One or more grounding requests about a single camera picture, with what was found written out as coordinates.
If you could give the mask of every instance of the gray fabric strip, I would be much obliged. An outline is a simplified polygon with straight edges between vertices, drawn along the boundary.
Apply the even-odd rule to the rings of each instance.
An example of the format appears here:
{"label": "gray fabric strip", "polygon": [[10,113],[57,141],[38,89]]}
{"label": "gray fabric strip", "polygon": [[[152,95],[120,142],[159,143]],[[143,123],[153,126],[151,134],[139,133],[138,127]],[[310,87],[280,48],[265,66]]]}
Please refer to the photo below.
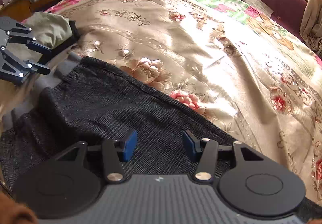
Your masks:
{"label": "gray fabric strip", "polygon": [[3,130],[7,131],[13,127],[13,121],[20,118],[23,114],[30,112],[38,104],[40,93],[47,87],[54,88],[62,80],[59,78],[61,75],[66,76],[81,62],[81,57],[76,53],[71,53],[68,58],[60,63],[57,68],[47,76],[42,76],[36,80],[33,90],[27,99],[3,116]]}

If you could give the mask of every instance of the bedspread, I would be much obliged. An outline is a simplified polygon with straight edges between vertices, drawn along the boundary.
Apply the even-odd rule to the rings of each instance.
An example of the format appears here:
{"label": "bedspread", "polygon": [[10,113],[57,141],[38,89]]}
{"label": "bedspread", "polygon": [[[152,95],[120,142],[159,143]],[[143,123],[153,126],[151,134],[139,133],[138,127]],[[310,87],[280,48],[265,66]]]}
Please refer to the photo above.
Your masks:
{"label": "bedspread", "polygon": [[240,0],[65,0],[70,50],[112,63],[283,164],[322,204],[322,61]]}

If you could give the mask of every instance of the metal screw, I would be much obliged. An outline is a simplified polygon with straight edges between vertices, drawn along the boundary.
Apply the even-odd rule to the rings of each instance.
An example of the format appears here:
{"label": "metal screw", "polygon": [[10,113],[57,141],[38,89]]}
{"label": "metal screw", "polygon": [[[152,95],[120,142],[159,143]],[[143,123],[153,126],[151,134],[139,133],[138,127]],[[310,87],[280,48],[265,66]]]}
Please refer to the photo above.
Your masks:
{"label": "metal screw", "polygon": [[208,172],[199,172],[195,175],[195,177],[198,180],[210,180],[211,174],[209,174]]}
{"label": "metal screw", "polygon": [[120,173],[111,173],[107,176],[107,179],[110,181],[121,181],[123,179],[123,175]]}

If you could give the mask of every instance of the bed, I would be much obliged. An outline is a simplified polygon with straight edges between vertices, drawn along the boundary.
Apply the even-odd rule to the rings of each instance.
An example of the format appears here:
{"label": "bed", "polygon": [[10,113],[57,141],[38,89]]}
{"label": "bed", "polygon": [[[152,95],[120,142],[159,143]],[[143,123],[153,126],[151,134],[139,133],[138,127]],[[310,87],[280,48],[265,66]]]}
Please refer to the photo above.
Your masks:
{"label": "bed", "polygon": [[[64,54],[175,98],[299,175],[322,205],[322,61],[265,14],[240,0],[64,0],[47,12],[82,35]],[[31,85],[8,85],[10,98]]]}

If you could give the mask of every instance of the white logo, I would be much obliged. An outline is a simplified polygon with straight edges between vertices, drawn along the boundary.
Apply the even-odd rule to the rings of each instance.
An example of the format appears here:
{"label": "white logo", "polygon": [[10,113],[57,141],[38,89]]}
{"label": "white logo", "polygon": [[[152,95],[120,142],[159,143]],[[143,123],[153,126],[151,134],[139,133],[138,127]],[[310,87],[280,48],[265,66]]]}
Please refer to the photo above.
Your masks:
{"label": "white logo", "polygon": [[157,182],[162,182],[164,180],[164,178],[163,177],[158,177],[158,178],[156,178],[156,181]]}

